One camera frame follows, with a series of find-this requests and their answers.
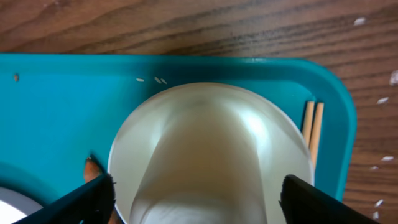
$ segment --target wood grain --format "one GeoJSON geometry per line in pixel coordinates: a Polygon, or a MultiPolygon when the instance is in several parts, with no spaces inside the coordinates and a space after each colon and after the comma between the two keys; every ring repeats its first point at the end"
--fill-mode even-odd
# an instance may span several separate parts
{"type": "Polygon", "coordinates": [[[398,70],[397,0],[0,0],[0,51],[318,62],[342,79],[358,110],[344,202],[367,216],[378,210],[381,223],[398,220],[398,162],[380,161],[398,158],[398,87],[389,85],[398,70]],[[366,23],[354,26],[359,17],[366,23]]]}

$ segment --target chopsticks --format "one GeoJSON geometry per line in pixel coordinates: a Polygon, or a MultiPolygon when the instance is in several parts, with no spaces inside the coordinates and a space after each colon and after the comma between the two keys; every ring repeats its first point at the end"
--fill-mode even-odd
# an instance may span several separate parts
{"type": "Polygon", "coordinates": [[[317,109],[315,111],[315,117],[313,119],[314,106],[315,103],[313,101],[309,101],[307,103],[302,132],[305,143],[310,149],[311,161],[315,168],[317,166],[318,148],[319,148],[319,140],[321,135],[324,104],[317,103],[317,109]]]}

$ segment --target brown object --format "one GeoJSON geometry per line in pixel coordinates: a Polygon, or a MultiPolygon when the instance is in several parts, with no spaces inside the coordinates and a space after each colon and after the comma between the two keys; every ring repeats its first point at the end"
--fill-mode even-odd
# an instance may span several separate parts
{"type": "Polygon", "coordinates": [[[304,115],[304,123],[303,123],[303,137],[304,141],[309,147],[310,145],[310,138],[311,138],[311,130],[312,130],[312,118],[313,118],[313,106],[314,102],[313,101],[308,101],[307,102],[307,107],[305,109],[305,115],[304,115]]]}
{"type": "MultiPolygon", "coordinates": [[[[86,159],[85,170],[84,170],[84,179],[85,183],[92,181],[96,177],[102,174],[101,168],[89,157],[86,159]]],[[[113,209],[111,218],[109,219],[108,224],[122,224],[118,213],[113,209]]]]}
{"type": "Polygon", "coordinates": [[[397,0],[59,3],[0,0],[0,52],[298,57],[329,68],[358,114],[344,203],[371,217],[384,199],[379,221],[398,220],[398,160],[380,161],[398,158],[398,86],[389,85],[398,70],[397,0]],[[354,26],[359,17],[365,24],[354,26]],[[376,104],[386,96],[388,104],[376,104]]]}
{"type": "Polygon", "coordinates": [[[318,148],[321,136],[321,127],[322,127],[322,115],[323,115],[323,103],[317,103],[317,110],[315,111],[315,117],[313,119],[311,141],[310,141],[311,161],[313,163],[314,168],[317,167],[318,148]]]}

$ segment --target wooden chopsticks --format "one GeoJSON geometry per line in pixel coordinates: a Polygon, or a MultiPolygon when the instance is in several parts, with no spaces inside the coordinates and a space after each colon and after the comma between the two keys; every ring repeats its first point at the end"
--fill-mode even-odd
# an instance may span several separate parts
{"type": "Polygon", "coordinates": [[[309,101],[305,110],[304,124],[303,124],[303,136],[305,143],[310,148],[311,161],[314,168],[317,166],[319,140],[321,135],[322,126],[322,115],[323,115],[323,103],[317,103],[317,109],[315,111],[315,117],[313,119],[315,103],[309,101]]]}
{"type": "MultiPolygon", "coordinates": [[[[87,158],[84,173],[83,173],[85,183],[88,183],[88,182],[94,180],[101,174],[102,174],[102,170],[99,167],[99,165],[97,165],[94,162],[94,160],[92,160],[90,157],[87,158]]],[[[111,213],[111,218],[109,219],[108,224],[122,224],[122,223],[123,223],[123,221],[121,220],[121,218],[118,215],[118,212],[114,208],[111,213]]]]}

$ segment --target plastic tray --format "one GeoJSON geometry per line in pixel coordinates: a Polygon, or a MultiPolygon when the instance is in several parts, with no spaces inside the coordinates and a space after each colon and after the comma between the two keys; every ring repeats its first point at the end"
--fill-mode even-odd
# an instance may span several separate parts
{"type": "Polygon", "coordinates": [[[84,184],[90,154],[106,167],[119,127],[138,105],[193,82],[251,90],[299,129],[305,102],[325,102],[315,186],[342,200],[356,132],[354,104],[334,74],[296,59],[0,54],[0,185],[53,202],[84,184]]]}

